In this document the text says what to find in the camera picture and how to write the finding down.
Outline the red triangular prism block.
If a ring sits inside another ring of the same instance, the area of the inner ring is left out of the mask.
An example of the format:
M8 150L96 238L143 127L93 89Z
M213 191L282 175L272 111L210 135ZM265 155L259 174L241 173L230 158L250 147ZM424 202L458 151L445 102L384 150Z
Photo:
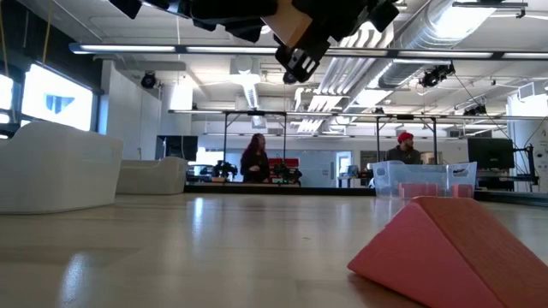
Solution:
M431 308L548 308L548 265L471 198L409 200L348 269Z

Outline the bright window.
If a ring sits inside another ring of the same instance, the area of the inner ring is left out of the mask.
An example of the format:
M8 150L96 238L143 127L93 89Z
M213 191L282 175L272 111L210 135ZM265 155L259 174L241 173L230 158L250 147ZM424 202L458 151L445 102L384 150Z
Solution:
M25 77L21 106L24 115L90 130L90 90L36 64L31 65Z

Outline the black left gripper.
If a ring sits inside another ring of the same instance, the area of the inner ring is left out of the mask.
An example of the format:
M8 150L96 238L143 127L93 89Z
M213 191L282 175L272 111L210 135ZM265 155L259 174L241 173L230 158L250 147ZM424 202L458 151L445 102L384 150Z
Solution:
M285 68L283 83L293 85L309 80L330 48L329 37L340 41L354 35L364 23L382 33L400 14L397 0L316 0L313 20L294 46L279 44L275 58ZM222 26L227 33L256 43L265 25L262 17L277 12L277 0L193 0L193 24L209 32Z

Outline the long ceiling light bar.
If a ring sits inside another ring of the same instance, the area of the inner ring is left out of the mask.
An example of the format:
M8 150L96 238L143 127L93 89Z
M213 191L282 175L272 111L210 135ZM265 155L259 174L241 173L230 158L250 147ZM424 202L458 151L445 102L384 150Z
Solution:
M274 56L277 47L235 45L146 45L71 43L75 54L196 54ZM329 48L328 57L367 57L390 59L448 59L463 61L548 61L548 51L528 50L398 50L377 48Z

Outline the person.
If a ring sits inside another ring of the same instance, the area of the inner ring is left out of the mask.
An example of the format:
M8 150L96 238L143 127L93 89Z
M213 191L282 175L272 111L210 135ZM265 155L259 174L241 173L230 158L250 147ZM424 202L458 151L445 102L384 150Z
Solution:
M241 175L247 183L267 182L270 176L268 156L265 152L265 137L262 133L252 136L241 155Z
M414 148L414 136L403 132L397 138L398 145L385 153L385 161L400 161L405 164L422 164L420 152Z

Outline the black background station frame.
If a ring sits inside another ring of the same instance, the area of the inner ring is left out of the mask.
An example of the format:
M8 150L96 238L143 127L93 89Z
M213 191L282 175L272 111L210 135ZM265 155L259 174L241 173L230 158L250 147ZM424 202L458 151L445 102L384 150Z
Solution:
M412 114L374 114L375 116L375 138L377 147L377 159L380 161L380 120L384 121L384 125L399 121L403 124L419 121L423 126L426 126L432 132L432 153L433 164L439 164L438 161L438 122L435 116L428 115L412 115Z
M228 141L228 119L229 115L246 115L246 116L282 116L284 119L283 122L283 160L286 160L286 149L287 149L287 124L288 124L288 113L286 111L264 111L264 110L222 110L221 113L224 115L223 123L223 161L226 162L226 151L227 151L227 141Z

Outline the black aluminum table frame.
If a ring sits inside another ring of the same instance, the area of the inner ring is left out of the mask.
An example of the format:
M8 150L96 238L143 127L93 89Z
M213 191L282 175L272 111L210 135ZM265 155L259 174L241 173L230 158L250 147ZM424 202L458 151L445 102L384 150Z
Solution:
M267 194L267 195L311 195L311 196L345 196L375 197L372 188L333 188L333 187L292 187L275 184L245 183L191 183L187 184L185 193L221 193L221 194ZM476 191L474 199L488 203L518 204L548 209L548 194L537 192L502 192Z

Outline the red storage box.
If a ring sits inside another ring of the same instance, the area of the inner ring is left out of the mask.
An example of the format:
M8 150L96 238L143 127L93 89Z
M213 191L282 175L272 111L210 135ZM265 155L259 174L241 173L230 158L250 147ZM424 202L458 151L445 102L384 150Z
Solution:
M268 163L271 168L284 165L289 169L298 169L300 160L298 158L269 158Z

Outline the orange rectangular block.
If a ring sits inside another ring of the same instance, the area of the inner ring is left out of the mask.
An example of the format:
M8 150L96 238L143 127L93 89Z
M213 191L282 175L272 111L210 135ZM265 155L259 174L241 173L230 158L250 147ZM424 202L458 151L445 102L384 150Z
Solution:
M262 21L286 46L295 47L313 19L298 10L292 0L277 0L276 13L262 17Z

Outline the white air duct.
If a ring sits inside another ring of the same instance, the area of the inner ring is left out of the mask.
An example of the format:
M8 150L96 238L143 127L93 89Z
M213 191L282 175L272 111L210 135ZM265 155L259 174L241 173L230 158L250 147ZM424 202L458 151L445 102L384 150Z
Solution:
M229 78L243 88L248 108L256 110L259 107L256 85L261 82L258 59L243 55L233 57L230 60Z

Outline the white plastic bin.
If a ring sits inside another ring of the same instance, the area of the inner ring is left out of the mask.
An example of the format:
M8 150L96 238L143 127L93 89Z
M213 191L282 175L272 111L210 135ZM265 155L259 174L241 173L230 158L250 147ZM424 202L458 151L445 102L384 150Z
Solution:
M179 157L162 160L123 160L117 194L174 195L184 192L188 162Z
M112 204L123 142L36 121L0 145L0 214L46 214Z

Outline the clear plastic bin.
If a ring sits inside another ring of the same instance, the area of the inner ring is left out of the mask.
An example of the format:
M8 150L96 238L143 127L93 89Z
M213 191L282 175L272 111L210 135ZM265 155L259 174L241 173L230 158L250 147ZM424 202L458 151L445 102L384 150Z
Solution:
M438 185L437 197L452 198L450 188L454 184L475 187L477 163L419 165L386 161L374 163L372 171L373 185L378 197L400 198L400 183L434 183Z

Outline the black monitor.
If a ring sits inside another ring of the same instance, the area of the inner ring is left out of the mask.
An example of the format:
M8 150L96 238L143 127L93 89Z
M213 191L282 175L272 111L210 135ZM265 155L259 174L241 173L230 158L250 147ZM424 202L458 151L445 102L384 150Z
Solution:
M468 161L476 162L478 169L512 169L515 167L511 139L468 139Z

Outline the silver spiral air duct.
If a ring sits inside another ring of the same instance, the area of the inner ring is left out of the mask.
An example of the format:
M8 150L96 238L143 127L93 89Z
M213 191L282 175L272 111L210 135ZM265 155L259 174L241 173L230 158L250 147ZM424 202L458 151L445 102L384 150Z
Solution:
M496 10L455 7L453 2L478 0L431 0L393 40L396 49L452 49L475 32ZM395 88L423 69L422 63L378 60L372 66L377 75L370 82L381 88Z

